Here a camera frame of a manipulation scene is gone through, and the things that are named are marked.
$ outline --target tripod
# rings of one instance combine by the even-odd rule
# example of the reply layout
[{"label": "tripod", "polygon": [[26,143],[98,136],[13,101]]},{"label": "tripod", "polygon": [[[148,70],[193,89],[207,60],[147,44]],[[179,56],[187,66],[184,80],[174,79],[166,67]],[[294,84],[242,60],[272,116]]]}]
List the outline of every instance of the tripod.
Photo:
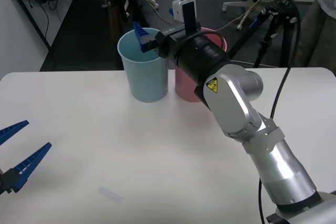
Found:
[{"label": "tripod", "polygon": [[280,27],[283,27],[282,48],[280,57],[280,67],[285,68],[289,65],[289,56],[291,52],[292,38],[294,35],[295,24],[297,19],[293,7],[287,1],[274,0],[269,6],[266,6],[257,16],[255,21],[249,26],[243,36],[234,44],[233,48],[228,52],[230,57],[233,56],[242,48],[249,38],[259,29],[259,27],[272,16],[272,21],[266,32],[264,39],[260,42],[261,48],[258,52],[257,60],[254,68],[258,68],[268,48],[272,45],[272,40],[278,35]]},{"label": "tripod", "polygon": [[[119,55],[117,50],[117,44],[122,36],[122,25],[129,22],[129,14],[124,9],[123,0],[104,0],[105,6],[109,13],[109,24],[111,30],[111,38],[114,55]],[[133,19],[133,22],[141,24],[142,27],[149,27],[143,13],[140,10],[138,0],[128,0],[129,2],[129,12]],[[117,67],[118,69],[123,69],[123,64],[120,56],[117,57]]]}]

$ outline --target person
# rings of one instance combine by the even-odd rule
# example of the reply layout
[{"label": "person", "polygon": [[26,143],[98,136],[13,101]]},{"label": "person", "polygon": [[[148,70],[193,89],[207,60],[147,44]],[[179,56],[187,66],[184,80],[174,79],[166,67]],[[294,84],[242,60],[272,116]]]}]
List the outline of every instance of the person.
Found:
[{"label": "person", "polygon": [[336,74],[336,0],[315,0],[301,23],[293,65],[323,67]]}]

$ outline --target plastic cup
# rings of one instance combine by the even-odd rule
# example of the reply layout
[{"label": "plastic cup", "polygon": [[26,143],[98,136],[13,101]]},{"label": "plastic cup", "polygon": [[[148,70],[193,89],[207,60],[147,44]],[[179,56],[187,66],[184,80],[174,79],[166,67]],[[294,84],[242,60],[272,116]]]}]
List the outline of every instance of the plastic cup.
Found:
[{"label": "plastic cup", "polygon": [[[159,30],[144,28],[155,36]],[[143,53],[134,30],[124,34],[117,45],[131,93],[141,102],[156,102],[168,92],[168,60],[154,50]]]},{"label": "plastic cup", "polygon": [[[202,27],[202,31],[213,31],[209,28]],[[215,34],[207,34],[208,39],[210,39],[217,46],[221,45],[221,39]],[[227,50],[227,43],[224,39],[223,50]],[[181,68],[176,66],[175,68],[175,91],[179,97],[188,102],[200,102],[199,98],[195,95],[194,91],[197,84],[182,71]]]}]

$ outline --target tripod leg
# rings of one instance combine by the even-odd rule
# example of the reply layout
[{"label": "tripod leg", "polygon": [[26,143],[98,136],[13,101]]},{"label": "tripod leg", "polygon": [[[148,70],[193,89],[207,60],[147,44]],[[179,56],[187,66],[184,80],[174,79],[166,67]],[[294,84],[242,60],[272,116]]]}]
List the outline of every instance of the tripod leg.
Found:
[{"label": "tripod leg", "polygon": [[125,8],[124,8],[124,2],[123,0],[115,0],[118,8],[119,8],[119,12],[120,12],[120,16],[122,18],[122,21],[124,23],[127,23],[128,22],[128,17],[126,15],[126,11],[125,11]]},{"label": "tripod leg", "polygon": [[108,6],[108,12],[109,12],[109,23],[110,23],[110,30],[111,30],[113,53],[114,53],[113,55],[117,57],[116,58],[117,69],[123,70],[124,66],[122,64],[121,57],[119,56],[118,50],[117,50],[117,44],[122,35],[119,7],[115,4]]},{"label": "tripod leg", "polygon": [[140,10],[138,0],[128,0],[129,8],[133,15],[133,21],[140,23],[142,27],[149,27],[149,24]]},{"label": "tripod leg", "polygon": [[260,42],[261,48],[259,49],[258,58],[256,59],[253,68],[259,67],[263,57],[267,53],[268,48],[272,45],[273,38],[278,34],[278,27],[280,25],[282,25],[282,17],[273,17],[264,39]]},{"label": "tripod leg", "polygon": [[295,30],[295,23],[291,23],[290,20],[285,21],[283,25],[283,39],[280,58],[280,67],[286,68],[289,65],[289,57],[291,53],[292,39]]},{"label": "tripod leg", "polygon": [[228,52],[230,59],[232,59],[236,53],[244,46],[249,38],[259,29],[259,27],[269,18],[270,13],[266,10],[262,10],[255,21],[249,26],[248,30],[241,36],[241,38],[234,44],[231,50]]}]

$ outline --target pink cup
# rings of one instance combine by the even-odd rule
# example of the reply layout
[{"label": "pink cup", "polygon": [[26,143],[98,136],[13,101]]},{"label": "pink cup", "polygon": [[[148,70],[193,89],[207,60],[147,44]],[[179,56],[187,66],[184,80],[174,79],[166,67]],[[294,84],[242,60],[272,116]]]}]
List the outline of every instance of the pink cup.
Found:
[{"label": "pink cup", "polygon": [[[202,31],[213,31],[209,28],[202,27]],[[208,39],[210,39],[217,46],[221,45],[221,39],[215,34],[207,34]],[[227,43],[224,39],[223,50],[227,50]],[[194,90],[197,84],[182,71],[181,68],[176,66],[175,68],[175,91],[179,97],[188,102],[200,102],[199,98],[194,94]]]}]

